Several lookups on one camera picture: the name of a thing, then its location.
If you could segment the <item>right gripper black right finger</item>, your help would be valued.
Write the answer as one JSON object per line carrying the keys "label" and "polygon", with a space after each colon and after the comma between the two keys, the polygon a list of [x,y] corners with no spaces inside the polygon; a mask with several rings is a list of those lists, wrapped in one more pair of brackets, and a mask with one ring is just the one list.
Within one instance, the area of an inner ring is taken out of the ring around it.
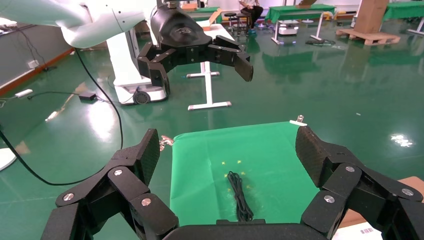
{"label": "right gripper black right finger", "polygon": [[424,197],[417,189],[368,168],[345,146],[321,140],[308,126],[298,128],[295,151],[318,188],[301,224],[331,239],[352,210],[384,240],[423,239]]}

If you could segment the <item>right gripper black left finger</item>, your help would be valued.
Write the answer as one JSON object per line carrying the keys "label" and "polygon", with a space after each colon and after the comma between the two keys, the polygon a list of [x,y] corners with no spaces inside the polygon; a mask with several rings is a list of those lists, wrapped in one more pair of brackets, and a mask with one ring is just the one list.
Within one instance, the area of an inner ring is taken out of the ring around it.
{"label": "right gripper black left finger", "polygon": [[100,172],[57,197],[42,239],[91,240],[117,214],[139,239],[164,239],[179,220],[149,189],[159,157],[159,135],[150,128],[140,143],[116,151]]}

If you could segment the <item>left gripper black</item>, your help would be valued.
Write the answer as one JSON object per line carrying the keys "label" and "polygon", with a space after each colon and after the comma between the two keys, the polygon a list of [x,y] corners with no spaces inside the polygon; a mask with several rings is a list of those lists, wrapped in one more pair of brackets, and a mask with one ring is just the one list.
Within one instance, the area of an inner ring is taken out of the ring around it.
{"label": "left gripper black", "polygon": [[150,16],[150,26],[157,45],[147,42],[137,59],[141,76],[149,78],[165,95],[171,93],[168,72],[178,65],[209,62],[233,67],[246,82],[251,82],[254,67],[245,46],[217,35],[215,39],[181,8],[157,7]]}

